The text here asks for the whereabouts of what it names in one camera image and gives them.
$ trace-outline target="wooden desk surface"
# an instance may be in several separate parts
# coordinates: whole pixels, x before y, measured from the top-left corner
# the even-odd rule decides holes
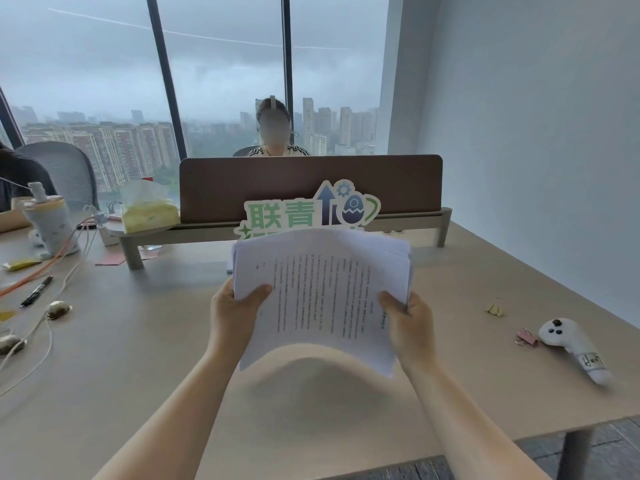
[[[438,351],[511,438],[640,414],[640,330],[457,225],[443,249],[428,245],[432,232],[404,238],[414,246],[414,288],[435,313]],[[25,254],[20,235],[0,237],[2,262]],[[230,247],[165,246],[144,271],[124,264],[82,270],[66,293],[73,315],[53,323],[52,356],[0,398],[4,479],[96,473],[204,352],[209,300],[226,279]],[[96,241],[93,256],[104,252]],[[2,298],[2,308],[16,306],[31,288]],[[30,326],[47,296],[12,319],[14,326]],[[495,296],[503,318],[483,311]],[[513,342],[517,329],[536,331],[556,317],[575,319],[591,336],[616,377],[611,390],[593,384],[560,349]],[[35,364],[46,345],[42,329],[3,371],[0,388]],[[236,372],[197,478],[319,479],[441,452],[397,364],[388,379],[338,351],[292,346]]]

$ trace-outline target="pen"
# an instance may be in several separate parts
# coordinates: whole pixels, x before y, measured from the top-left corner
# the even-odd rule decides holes
[[[31,294],[25,298],[25,300],[20,304],[20,308],[26,308],[29,305],[32,305],[34,301],[36,301],[42,292],[45,290],[47,286],[53,281],[53,276],[47,276],[41,284],[31,292]]]

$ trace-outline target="sky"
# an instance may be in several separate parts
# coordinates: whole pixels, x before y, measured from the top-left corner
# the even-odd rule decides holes
[[[280,0],[157,0],[181,118],[284,99]],[[294,110],[377,107],[388,0],[291,0]],[[0,87],[37,115],[168,120],[146,0],[0,0]]]

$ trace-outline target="gear icon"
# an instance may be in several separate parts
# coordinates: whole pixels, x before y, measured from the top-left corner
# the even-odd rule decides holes
[[[340,197],[348,197],[351,193],[351,186],[347,182],[342,182],[341,184],[338,184],[336,192],[338,192]]]

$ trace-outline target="pink binder clip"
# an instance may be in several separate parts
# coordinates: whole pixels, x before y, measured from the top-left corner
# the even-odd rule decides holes
[[[530,346],[535,347],[537,345],[537,343],[538,343],[538,339],[535,338],[535,336],[532,334],[532,332],[530,332],[526,328],[518,330],[516,336],[517,336],[517,338],[514,340],[514,342],[516,342],[517,345],[519,345],[519,346],[524,346],[524,344],[526,342]]]

